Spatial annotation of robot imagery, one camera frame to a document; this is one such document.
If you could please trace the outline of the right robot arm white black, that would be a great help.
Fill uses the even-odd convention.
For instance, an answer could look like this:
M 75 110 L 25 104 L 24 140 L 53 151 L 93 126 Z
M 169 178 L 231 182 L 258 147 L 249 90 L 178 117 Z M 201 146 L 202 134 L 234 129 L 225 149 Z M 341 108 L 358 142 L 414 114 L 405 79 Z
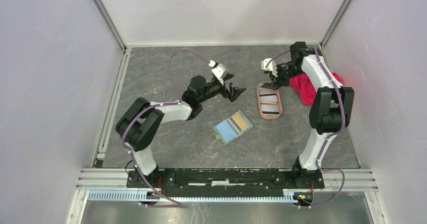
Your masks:
M 303 188 L 321 174 L 322 159 L 338 134 L 350 122 L 354 90 L 345 87 L 329 70 L 319 49 L 308 47 L 305 42 L 290 46 L 291 60 L 277 64 L 273 58 L 261 62 L 261 70 L 269 75 L 268 89 L 278 90 L 289 86 L 292 79 L 305 74 L 315 89 L 315 98 L 309 112 L 312 128 L 305 149 L 292 168 L 291 182 Z

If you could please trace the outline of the yellow credit card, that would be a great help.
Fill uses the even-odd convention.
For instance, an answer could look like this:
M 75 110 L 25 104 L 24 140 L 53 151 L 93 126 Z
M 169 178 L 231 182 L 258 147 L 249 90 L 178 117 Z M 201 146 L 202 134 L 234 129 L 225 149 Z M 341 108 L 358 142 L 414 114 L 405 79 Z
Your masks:
M 233 114 L 229 120 L 238 133 L 250 128 L 250 124 L 240 112 Z

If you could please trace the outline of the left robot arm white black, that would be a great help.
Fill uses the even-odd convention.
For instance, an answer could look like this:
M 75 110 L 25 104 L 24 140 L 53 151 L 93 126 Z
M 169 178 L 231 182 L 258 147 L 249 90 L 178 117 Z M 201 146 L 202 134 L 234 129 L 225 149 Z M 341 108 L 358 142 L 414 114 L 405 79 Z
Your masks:
M 203 102 L 217 95 L 234 102 L 245 91 L 245 87 L 221 83 L 216 77 L 208 82 L 203 76 L 195 76 L 182 98 L 177 101 L 156 103 L 143 97 L 137 98 L 120 118 L 115 131 L 135 163 L 139 181 L 149 188 L 158 182 L 158 173 L 155 171 L 158 165 L 152 154 L 151 143 L 161 124 L 192 120 L 202 111 Z

